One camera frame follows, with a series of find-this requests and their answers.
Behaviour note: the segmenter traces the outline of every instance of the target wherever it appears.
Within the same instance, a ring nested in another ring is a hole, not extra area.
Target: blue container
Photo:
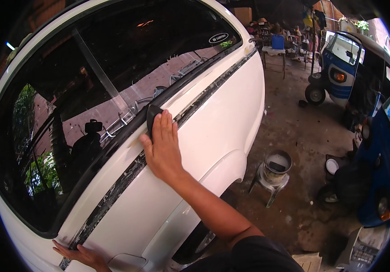
[[[284,36],[273,34],[272,35],[272,48],[273,49],[284,49]]]

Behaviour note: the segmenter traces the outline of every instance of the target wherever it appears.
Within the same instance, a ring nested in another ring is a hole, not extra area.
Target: blue auto rickshaw
[[[319,59],[320,73],[309,76],[307,101],[320,105],[325,90],[345,108],[342,123],[355,132],[368,116],[375,116],[390,96],[390,55],[371,38],[337,31]]]
[[[361,135],[352,161],[335,172],[317,198],[356,209],[360,223],[372,228],[390,222],[390,96],[365,119]]]

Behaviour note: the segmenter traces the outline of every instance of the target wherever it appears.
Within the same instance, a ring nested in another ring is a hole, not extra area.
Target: metal bucket
[[[265,157],[263,163],[264,179],[273,185],[280,183],[290,167],[292,167],[290,155],[283,150],[274,150]]]

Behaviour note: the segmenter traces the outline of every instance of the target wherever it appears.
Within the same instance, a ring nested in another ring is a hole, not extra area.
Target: white car
[[[195,179],[217,196],[242,181],[265,100],[243,25],[214,0],[90,0],[17,50],[0,79],[0,216],[30,269],[93,271],[51,239],[114,271],[202,254],[214,235],[137,138],[145,105],[168,109]]]

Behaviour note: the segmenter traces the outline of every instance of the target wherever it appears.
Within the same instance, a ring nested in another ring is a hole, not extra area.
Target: concrete floor
[[[310,66],[304,71],[304,63],[286,58],[284,80],[280,73],[265,71],[267,114],[248,155],[244,180],[230,189],[237,196],[237,210],[267,237],[282,243],[290,254],[320,252],[320,270],[337,271],[334,262],[360,224],[354,212],[340,204],[320,204],[315,197],[325,184],[325,155],[346,155],[355,135],[339,124],[342,108],[328,94],[320,106],[298,107],[298,101],[305,100]],[[270,193],[256,185],[248,194],[248,188],[258,163],[275,149],[288,152],[293,166],[288,185],[267,209]],[[213,247],[222,249],[221,243]]]

